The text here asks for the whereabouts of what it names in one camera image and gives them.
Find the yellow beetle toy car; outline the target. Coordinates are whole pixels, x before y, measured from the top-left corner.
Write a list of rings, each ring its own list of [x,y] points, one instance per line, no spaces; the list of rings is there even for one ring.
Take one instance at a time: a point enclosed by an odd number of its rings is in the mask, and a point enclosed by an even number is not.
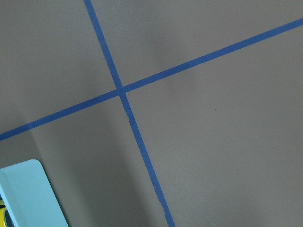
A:
[[[0,227],[14,227],[14,223],[10,217],[4,200],[0,199]]]

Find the light blue plastic bin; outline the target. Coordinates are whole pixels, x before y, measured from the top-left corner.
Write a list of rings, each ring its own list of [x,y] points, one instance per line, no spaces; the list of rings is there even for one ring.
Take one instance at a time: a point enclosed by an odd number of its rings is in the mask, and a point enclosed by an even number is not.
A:
[[[31,159],[0,169],[0,197],[16,227],[67,227],[42,164]]]

